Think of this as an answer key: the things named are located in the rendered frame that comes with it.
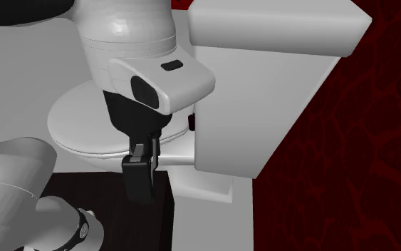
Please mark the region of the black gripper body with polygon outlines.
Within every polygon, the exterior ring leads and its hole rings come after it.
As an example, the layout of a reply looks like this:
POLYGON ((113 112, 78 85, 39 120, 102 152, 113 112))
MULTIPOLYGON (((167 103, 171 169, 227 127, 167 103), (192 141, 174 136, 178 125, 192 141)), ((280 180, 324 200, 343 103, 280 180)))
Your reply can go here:
POLYGON ((112 125, 130 137, 160 132, 172 119, 118 93, 103 91, 103 95, 112 125))

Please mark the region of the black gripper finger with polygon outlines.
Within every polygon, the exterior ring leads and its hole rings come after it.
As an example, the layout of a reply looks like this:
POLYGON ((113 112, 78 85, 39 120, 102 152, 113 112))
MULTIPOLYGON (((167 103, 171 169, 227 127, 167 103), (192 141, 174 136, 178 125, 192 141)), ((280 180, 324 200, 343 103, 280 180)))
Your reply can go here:
POLYGON ((131 202, 151 204, 154 200, 152 157, 150 136, 130 139, 130 152, 122 159, 121 166, 127 197, 131 202))
POLYGON ((160 156, 160 136, 161 132, 156 132, 151 135, 152 141, 152 162, 151 162, 151 170, 154 171, 157 169, 159 165, 159 156, 160 156))

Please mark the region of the dark robot stand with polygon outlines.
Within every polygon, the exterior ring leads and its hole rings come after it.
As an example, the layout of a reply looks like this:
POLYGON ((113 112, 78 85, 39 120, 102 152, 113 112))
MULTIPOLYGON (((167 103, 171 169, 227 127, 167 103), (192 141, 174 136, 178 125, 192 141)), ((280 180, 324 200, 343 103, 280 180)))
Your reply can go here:
POLYGON ((154 176, 155 202, 127 199, 123 175, 109 172, 54 173, 42 196, 57 196, 92 210, 104 228, 100 251, 172 251, 175 202, 166 171, 154 176))

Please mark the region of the white toilet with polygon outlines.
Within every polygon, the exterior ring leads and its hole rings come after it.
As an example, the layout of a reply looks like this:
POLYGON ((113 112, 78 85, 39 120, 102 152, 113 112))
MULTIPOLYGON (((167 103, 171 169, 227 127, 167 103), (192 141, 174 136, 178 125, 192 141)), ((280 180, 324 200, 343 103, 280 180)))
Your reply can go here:
MULTIPOLYGON (((160 167, 176 195, 229 203, 233 179, 259 175, 372 19, 352 0, 193 0, 187 10, 171 10, 177 43, 215 84, 163 129, 160 167)), ((121 171, 128 139, 112 129, 91 79, 55 102, 48 129, 85 162, 121 171)))

